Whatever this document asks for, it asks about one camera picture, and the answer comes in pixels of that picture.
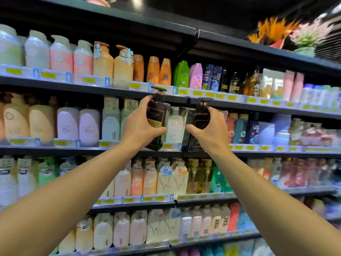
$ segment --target black bottle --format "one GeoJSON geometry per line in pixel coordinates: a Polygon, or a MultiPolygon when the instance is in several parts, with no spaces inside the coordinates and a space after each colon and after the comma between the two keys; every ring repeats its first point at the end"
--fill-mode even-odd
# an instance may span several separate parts
{"type": "Polygon", "coordinates": [[[240,89],[240,79],[237,77],[237,72],[234,73],[230,81],[230,86],[228,92],[231,94],[239,94],[240,89]]]}
{"type": "MultiPolygon", "coordinates": [[[[165,103],[165,88],[154,87],[158,92],[155,94],[154,98],[148,103],[147,106],[147,120],[148,123],[155,128],[167,126],[169,113],[171,111],[171,105],[165,103]]],[[[163,144],[164,135],[155,137],[146,148],[158,151],[163,144]]]]}
{"type": "MultiPolygon", "coordinates": [[[[189,111],[187,113],[187,124],[192,124],[199,129],[204,129],[210,122],[210,113],[208,111],[207,103],[211,101],[211,98],[202,98],[200,104],[197,105],[195,111],[189,111]]],[[[191,133],[185,130],[182,140],[182,152],[186,154],[191,154],[192,152],[203,151],[198,140],[192,136],[191,133]]]]}
{"type": "Polygon", "coordinates": [[[223,72],[221,73],[219,91],[228,92],[228,76],[226,68],[223,68],[223,72]]]}

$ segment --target hand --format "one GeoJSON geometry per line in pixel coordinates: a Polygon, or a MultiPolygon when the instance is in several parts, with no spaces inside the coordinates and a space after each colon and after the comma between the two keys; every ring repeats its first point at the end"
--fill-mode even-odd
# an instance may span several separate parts
{"type": "Polygon", "coordinates": [[[143,98],[139,107],[127,118],[121,142],[128,142],[137,150],[148,145],[155,137],[167,132],[165,127],[154,128],[148,123],[147,106],[151,99],[151,95],[143,98]]]}
{"type": "Polygon", "coordinates": [[[224,114],[215,108],[208,107],[210,123],[204,129],[198,129],[194,125],[186,125],[185,128],[196,139],[201,147],[211,156],[230,151],[228,143],[228,126],[224,114]]]}

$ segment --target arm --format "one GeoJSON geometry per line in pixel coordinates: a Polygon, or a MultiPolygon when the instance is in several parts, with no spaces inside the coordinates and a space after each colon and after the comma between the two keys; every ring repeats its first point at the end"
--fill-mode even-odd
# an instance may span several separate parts
{"type": "Polygon", "coordinates": [[[57,178],[0,214],[3,256],[46,256],[94,205],[109,183],[136,153],[166,128],[148,124],[151,96],[141,100],[126,123],[122,141],[57,178]]]}
{"type": "Polygon", "coordinates": [[[341,233],[239,160],[229,149],[223,114],[209,111],[205,129],[187,125],[186,130],[216,162],[271,250],[277,256],[339,255],[341,233]]]}

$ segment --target flower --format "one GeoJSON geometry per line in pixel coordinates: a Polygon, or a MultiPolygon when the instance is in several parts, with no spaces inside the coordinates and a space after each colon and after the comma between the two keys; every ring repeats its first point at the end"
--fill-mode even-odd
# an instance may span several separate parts
{"type": "Polygon", "coordinates": [[[317,47],[325,41],[332,28],[333,25],[328,22],[321,23],[321,20],[316,20],[313,23],[301,24],[290,38],[299,48],[317,47]]]}

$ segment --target person's left hand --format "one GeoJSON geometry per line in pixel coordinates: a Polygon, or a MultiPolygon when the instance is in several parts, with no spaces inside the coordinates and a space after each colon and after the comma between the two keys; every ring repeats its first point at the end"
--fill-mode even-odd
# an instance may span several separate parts
{"type": "Polygon", "coordinates": [[[147,106],[151,99],[152,95],[149,95],[140,101],[139,107],[128,116],[123,133],[121,142],[128,142],[138,150],[167,132],[165,127],[154,128],[148,123],[147,106]]]}

